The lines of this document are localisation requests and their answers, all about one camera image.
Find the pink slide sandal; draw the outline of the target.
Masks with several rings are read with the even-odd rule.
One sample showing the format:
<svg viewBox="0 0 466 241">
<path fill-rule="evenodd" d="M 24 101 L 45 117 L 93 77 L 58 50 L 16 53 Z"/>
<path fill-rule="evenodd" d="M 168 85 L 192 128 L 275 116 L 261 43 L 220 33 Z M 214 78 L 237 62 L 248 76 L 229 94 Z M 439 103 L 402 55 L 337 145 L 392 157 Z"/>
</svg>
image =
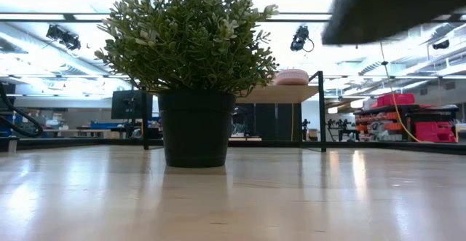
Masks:
<svg viewBox="0 0 466 241">
<path fill-rule="evenodd" d="M 279 71 L 274 80 L 275 85 L 308 85 L 309 74 L 301 69 Z"/>
</svg>

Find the black slide sandal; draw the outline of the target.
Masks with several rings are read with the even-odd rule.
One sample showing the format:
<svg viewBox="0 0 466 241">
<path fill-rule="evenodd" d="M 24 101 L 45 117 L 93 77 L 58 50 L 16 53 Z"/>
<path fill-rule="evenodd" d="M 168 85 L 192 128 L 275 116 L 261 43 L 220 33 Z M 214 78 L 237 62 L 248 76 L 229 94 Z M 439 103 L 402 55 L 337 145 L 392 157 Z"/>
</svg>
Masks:
<svg viewBox="0 0 466 241">
<path fill-rule="evenodd" d="M 324 45 L 377 42 L 466 7 L 466 0 L 333 0 Z"/>
</svg>

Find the black partition panels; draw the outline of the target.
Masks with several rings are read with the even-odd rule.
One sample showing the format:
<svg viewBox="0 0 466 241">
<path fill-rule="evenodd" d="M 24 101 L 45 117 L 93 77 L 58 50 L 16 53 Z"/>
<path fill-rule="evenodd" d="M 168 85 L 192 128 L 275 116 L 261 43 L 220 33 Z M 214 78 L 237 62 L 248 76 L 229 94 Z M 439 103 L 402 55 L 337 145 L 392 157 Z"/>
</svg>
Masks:
<svg viewBox="0 0 466 241">
<path fill-rule="evenodd" d="M 237 103 L 232 114 L 232 136 L 300 141 L 301 118 L 300 103 Z"/>
</svg>

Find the black plant pot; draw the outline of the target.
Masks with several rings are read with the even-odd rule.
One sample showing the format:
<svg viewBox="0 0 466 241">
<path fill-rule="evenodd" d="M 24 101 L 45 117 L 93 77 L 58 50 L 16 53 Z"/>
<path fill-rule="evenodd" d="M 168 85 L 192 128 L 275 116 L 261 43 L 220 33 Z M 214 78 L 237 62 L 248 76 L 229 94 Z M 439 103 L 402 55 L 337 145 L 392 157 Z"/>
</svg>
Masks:
<svg viewBox="0 0 466 241">
<path fill-rule="evenodd" d="M 218 90 L 168 90 L 157 94 L 165 159 L 171 167 L 225 164 L 236 97 Z"/>
</svg>

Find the green artificial plant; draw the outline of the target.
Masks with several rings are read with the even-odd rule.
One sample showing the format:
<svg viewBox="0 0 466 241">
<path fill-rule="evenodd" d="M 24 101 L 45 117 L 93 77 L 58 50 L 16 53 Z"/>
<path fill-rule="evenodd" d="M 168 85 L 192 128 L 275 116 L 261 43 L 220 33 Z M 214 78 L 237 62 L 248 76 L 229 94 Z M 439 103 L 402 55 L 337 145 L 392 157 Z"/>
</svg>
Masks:
<svg viewBox="0 0 466 241">
<path fill-rule="evenodd" d="M 261 30 L 278 14 L 253 0 L 118 0 L 100 24 L 95 52 L 139 89 L 216 90 L 245 97 L 269 84 L 277 62 Z"/>
</svg>

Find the black computer monitor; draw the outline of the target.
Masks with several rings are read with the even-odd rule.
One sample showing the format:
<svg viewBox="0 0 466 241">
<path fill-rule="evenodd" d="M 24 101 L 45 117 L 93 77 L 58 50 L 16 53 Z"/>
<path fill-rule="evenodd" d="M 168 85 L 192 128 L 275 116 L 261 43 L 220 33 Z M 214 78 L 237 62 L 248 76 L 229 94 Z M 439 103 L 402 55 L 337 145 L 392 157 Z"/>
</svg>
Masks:
<svg viewBox="0 0 466 241">
<path fill-rule="evenodd" d="M 139 90 L 114 91 L 111 101 L 112 119 L 142 119 L 143 107 L 150 114 L 153 96 Z"/>
</svg>

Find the blue bin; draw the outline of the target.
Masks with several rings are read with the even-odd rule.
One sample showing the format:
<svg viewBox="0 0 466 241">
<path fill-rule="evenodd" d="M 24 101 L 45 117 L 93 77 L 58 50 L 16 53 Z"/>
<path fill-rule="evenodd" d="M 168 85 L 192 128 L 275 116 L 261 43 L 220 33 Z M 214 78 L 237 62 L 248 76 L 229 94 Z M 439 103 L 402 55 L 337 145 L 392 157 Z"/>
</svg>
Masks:
<svg viewBox="0 0 466 241">
<path fill-rule="evenodd" d="M 114 123 L 114 122 L 91 122 L 90 129 L 91 130 L 110 130 L 113 128 L 121 127 L 122 123 Z"/>
</svg>

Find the red storage bin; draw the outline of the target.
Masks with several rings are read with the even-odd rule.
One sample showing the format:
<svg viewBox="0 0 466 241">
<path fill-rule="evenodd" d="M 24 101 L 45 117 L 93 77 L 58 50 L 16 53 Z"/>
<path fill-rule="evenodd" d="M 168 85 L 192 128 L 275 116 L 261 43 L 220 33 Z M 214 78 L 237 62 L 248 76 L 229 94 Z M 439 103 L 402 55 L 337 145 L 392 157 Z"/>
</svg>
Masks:
<svg viewBox="0 0 466 241">
<path fill-rule="evenodd" d="M 372 108 L 381 108 L 385 106 L 394 105 L 413 105 L 415 104 L 415 97 L 412 93 L 387 93 L 379 96 L 374 103 L 371 104 Z"/>
</svg>

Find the black shelving rack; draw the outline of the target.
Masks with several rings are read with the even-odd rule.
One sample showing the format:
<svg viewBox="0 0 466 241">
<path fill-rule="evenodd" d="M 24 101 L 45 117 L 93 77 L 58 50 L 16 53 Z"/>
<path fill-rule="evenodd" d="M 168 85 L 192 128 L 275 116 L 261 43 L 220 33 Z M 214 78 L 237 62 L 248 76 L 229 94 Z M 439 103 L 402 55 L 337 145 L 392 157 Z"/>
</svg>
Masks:
<svg viewBox="0 0 466 241">
<path fill-rule="evenodd" d="M 458 111 L 455 105 L 385 106 L 356 112 L 355 124 L 361 141 L 418 142 L 416 122 L 449 122 L 457 142 Z"/>
</svg>

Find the red tool box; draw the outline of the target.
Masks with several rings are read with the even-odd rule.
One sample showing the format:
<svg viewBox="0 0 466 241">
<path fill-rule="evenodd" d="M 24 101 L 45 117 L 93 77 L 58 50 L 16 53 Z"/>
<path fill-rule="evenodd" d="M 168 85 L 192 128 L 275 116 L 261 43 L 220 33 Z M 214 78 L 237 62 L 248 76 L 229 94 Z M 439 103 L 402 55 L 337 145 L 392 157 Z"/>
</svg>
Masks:
<svg viewBox="0 0 466 241">
<path fill-rule="evenodd" d="M 416 138 L 433 143 L 455 143 L 456 137 L 449 122 L 416 122 Z"/>
</svg>

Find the wooden shelf with black frame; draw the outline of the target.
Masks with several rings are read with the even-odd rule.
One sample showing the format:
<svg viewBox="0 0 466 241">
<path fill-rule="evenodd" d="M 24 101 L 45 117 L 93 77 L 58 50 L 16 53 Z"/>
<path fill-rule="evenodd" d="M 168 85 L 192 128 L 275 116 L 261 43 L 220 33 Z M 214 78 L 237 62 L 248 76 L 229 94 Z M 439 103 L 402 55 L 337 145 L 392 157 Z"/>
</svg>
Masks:
<svg viewBox="0 0 466 241">
<path fill-rule="evenodd" d="M 302 103 L 317 94 L 317 87 L 310 85 L 267 85 L 253 89 L 245 97 L 236 97 L 236 103 Z"/>
</svg>

